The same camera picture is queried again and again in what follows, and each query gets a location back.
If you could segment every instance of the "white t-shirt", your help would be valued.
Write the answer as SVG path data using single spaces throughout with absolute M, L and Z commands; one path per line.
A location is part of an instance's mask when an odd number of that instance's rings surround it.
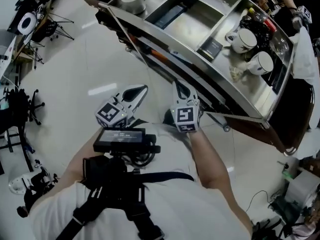
M 147 134 L 155 134 L 161 153 L 140 172 L 182 172 L 188 179 L 145 183 L 145 204 L 152 222 L 159 226 L 166 240 L 250 240 L 249 231 L 231 211 L 222 193 L 201 186 L 190 143 L 185 134 L 163 124 L 143 124 Z M 29 215 L 37 240 L 55 240 L 81 207 L 90 190 L 75 182 L 33 209 Z M 105 209 L 84 226 L 77 240 L 140 240 L 133 221 L 123 210 Z

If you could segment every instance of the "cup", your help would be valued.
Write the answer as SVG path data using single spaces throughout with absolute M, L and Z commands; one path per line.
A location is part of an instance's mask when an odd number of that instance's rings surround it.
M 244 54 L 257 45 L 257 38 L 249 29 L 242 28 L 237 33 L 228 33 L 226 40 L 238 54 Z
M 124 10 L 132 14 L 140 14 L 146 9 L 146 0 L 121 0 Z
M 268 53 L 260 51 L 246 66 L 252 74 L 260 76 L 271 72 L 274 69 L 274 62 Z

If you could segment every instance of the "wheel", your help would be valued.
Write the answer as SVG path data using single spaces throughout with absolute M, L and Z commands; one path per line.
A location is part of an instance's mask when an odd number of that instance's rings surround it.
M 229 125 L 225 125 L 225 126 L 223 126 L 223 130 L 224 130 L 226 133 L 228 133 L 228 132 L 230 132 L 231 128 L 230 128 Z

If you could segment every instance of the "white floor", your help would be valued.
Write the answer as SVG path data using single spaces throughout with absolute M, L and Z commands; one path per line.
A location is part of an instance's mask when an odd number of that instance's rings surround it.
M 37 113 L 42 126 L 29 123 L 27 137 L 46 167 L 59 175 L 99 128 L 94 112 L 102 100 L 113 93 L 88 96 L 89 90 L 112 83 L 118 87 L 148 85 L 148 95 L 136 117 L 152 123 L 162 121 L 172 102 L 171 84 L 127 53 L 116 34 L 98 24 L 96 12 L 84 0 L 60 0 L 54 5 L 55 14 L 75 22 L 63 25 L 75 40 L 59 37 L 53 42 L 47 41 L 46 47 L 39 51 L 45 64 L 38 64 L 21 83 L 29 95 L 39 89 L 38 98 L 45 102 L 45 107 Z M 274 147 L 235 130 L 226 133 L 206 115 L 200 123 L 225 165 L 235 169 L 233 190 L 244 210 L 258 191 L 265 190 L 270 197 L 278 190 L 283 183 L 283 167 L 277 161 L 293 164 L 294 158 L 286 158 Z M 12 154 L 1 150 L 1 161 L 5 156 Z M 7 178 L 7 172 L 0 176 L 1 189 L 7 188 Z M 16 226 L 6 219 L 7 214 L 14 213 L 10 216 L 28 227 L 28 220 L 20 219 L 15 212 L 23 199 L 19 197 L 18 201 L 8 203 L 17 198 L 8 191 L 0 197 L 0 235 L 6 240 L 21 239 L 17 236 Z M 273 217 L 264 193 L 254 198 L 248 215 L 253 222 Z

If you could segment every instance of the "white towel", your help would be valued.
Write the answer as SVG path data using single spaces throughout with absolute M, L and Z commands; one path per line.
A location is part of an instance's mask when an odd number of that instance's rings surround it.
M 304 79 L 308 84 L 313 85 L 316 76 L 315 54 L 306 28 L 303 26 L 300 33 L 296 34 L 291 40 L 294 43 L 297 41 L 293 58 L 293 78 Z

